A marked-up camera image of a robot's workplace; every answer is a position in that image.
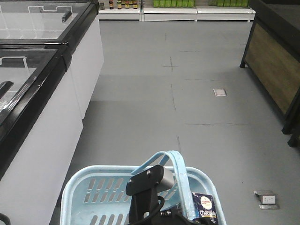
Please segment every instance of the light blue plastic basket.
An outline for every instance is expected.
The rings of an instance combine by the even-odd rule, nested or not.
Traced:
[[[193,219],[195,207],[191,192],[213,195],[219,225],[226,225],[215,186],[202,171],[185,167],[177,151],[158,152],[141,166],[93,165],[78,171],[64,189],[60,225],[128,224],[131,197],[125,193],[126,184],[160,156],[163,156],[160,165],[171,159],[173,166],[166,168],[175,179],[170,190],[159,193],[165,199],[163,209],[181,203],[183,216]]]

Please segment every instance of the gray floor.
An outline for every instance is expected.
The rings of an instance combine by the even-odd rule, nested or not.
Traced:
[[[300,221],[300,153],[247,69],[251,23],[100,22],[105,63],[67,180],[178,150],[214,182],[228,225]],[[215,97],[225,88],[227,97]],[[254,190],[280,210],[260,210]],[[58,224],[53,217],[52,224]]]

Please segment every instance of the chocolate package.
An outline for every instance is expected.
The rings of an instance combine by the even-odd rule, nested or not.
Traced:
[[[196,216],[198,218],[209,218],[211,222],[218,225],[217,212],[212,195],[193,192],[192,196],[195,204]]]

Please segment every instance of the store shelf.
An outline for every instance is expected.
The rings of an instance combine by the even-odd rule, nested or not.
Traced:
[[[109,9],[105,7],[105,10],[99,10],[98,19],[99,20],[142,20],[141,8],[137,9],[132,8],[125,9],[122,6],[122,9],[117,9],[117,6],[114,6],[114,9]]]
[[[100,10],[99,20],[139,20],[139,21],[179,21],[179,20],[254,20],[255,11],[244,7],[216,7],[208,6],[207,0],[196,0],[196,7],[193,8],[154,8],[153,0],[146,0],[143,10],[141,8],[109,9]]]
[[[244,7],[196,6],[197,20],[254,20],[255,11]]]
[[[145,2],[143,21],[197,20],[197,9],[193,8],[154,8],[152,1]]]

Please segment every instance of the bottle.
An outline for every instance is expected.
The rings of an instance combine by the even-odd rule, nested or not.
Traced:
[[[118,9],[122,9],[122,1],[117,0]]]
[[[165,7],[170,8],[171,7],[171,0],[165,0]]]
[[[177,0],[177,7],[182,7],[182,0]]]
[[[129,9],[129,0],[126,0],[125,2],[125,9]]]
[[[236,0],[231,0],[230,7],[235,7],[235,6],[236,6]]]
[[[176,7],[177,0],[171,0],[171,7]]]
[[[159,0],[153,0],[153,7],[158,8],[159,7]]]
[[[241,7],[242,6],[242,0],[236,0],[236,7]]]
[[[109,0],[109,9],[113,9],[113,0]]]
[[[230,6],[230,0],[224,0],[224,7]]]
[[[165,0],[159,0],[159,7],[161,8],[165,7]]]
[[[192,8],[195,6],[195,0],[188,0],[187,7]]]
[[[182,0],[182,7],[188,7],[188,0]]]
[[[224,5],[224,0],[217,0],[217,6],[222,7]]]
[[[248,0],[242,1],[242,7],[248,7]]]
[[[104,2],[100,2],[100,3],[99,3],[99,6],[100,6],[100,10],[104,10],[104,9],[105,9],[105,7],[104,7]]]
[[[137,9],[137,0],[133,0],[133,8]]]

